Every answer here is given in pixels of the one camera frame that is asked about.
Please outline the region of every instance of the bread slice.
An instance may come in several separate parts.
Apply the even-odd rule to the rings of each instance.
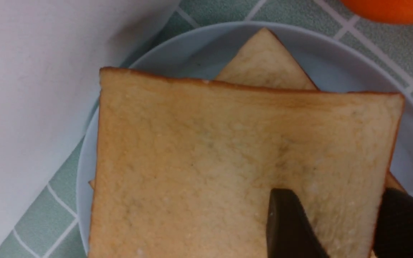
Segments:
[[[328,254],[370,254],[400,94],[324,93],[100,71],[89,258],[266,257],[272,188]]]
[[[257,87],[318,90],[290,52],[267,28],[254,34],[215,80]],[[391,172],[388,172],[385,184],[406,192]]]

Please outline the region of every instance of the light blue plate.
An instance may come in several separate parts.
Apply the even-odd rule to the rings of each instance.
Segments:
[[[401,91],[406,96],[391,172],[413,196],[413,99],[378,65],[334,39],[279,23],[221,23],[170,39],[146,53],[131,68],[169,77],[213,79],[262,27],[280,38],[321,90]],[[77,171],[77,215],[86,251],[93,197],[88,182],[95,177],[97,132],[98,110],[85,134]]]

